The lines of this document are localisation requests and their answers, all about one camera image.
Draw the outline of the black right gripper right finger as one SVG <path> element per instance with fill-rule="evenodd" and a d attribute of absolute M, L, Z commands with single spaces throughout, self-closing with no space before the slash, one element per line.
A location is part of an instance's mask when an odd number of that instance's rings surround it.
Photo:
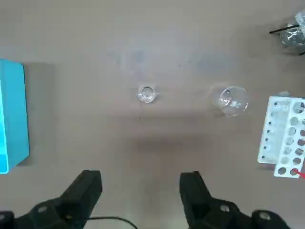
<path fill-rule="evenodd" d="M 179 191 L 190 229 L 290 228 L 272 211 L 259 209 L 248 216 L 233 202 L 212 197 L 198 171 L 180 174 Z"/>

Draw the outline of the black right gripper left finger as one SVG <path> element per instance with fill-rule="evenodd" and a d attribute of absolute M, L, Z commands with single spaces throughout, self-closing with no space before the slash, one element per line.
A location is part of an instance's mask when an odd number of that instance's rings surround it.
<path fill-rule="evenodd" d="M 84 170 L 59 197 L 35 205 L 20 217 L 15 217 L 12 211 L 1 211 L 0 227 L 2 229 L 82 229 L 101 193 L 100 171 Z"/>

